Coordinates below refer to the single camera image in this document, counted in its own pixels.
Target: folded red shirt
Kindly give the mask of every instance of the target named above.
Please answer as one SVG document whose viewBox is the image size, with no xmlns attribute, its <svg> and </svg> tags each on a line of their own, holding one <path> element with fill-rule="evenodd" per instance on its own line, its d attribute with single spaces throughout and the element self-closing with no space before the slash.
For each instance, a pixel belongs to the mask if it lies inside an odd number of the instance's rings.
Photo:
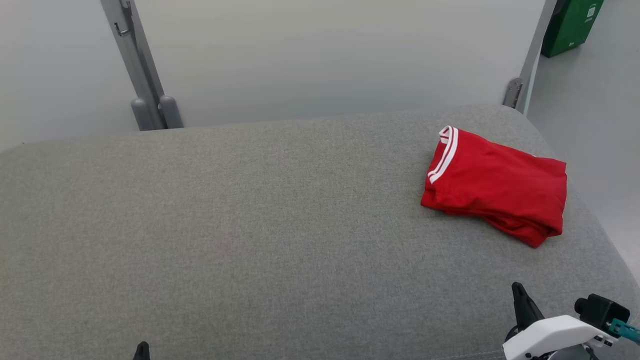
<svg viewBox="0 0 640 360">
<path fill-rule="evenodd" d="M 566 163 L 539 158 L 452 126 L 440 141 L 424 184 L 423 206 L 483 217 L 537 248 L 562 234 Z"/>
</svg>

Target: gray fabric surface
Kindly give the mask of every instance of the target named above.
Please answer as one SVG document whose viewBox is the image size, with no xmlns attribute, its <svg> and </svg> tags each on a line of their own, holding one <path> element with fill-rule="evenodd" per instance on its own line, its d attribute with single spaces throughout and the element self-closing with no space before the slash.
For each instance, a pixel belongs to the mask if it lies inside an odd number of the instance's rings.
<svg viewBox="0 0 640 360">
<path fill-rule="evenodd" d="M 452 124 L 550 156 L 502 106 L 21 145 L 0 154 L 0 358 L 502 359 L 510 285 L 546 316 L 590 293 L 640 314 L 570 190 L 534 250 L 420 206 Z M 600 358 L 637 359 L 620 343 Z"/>
</svg>

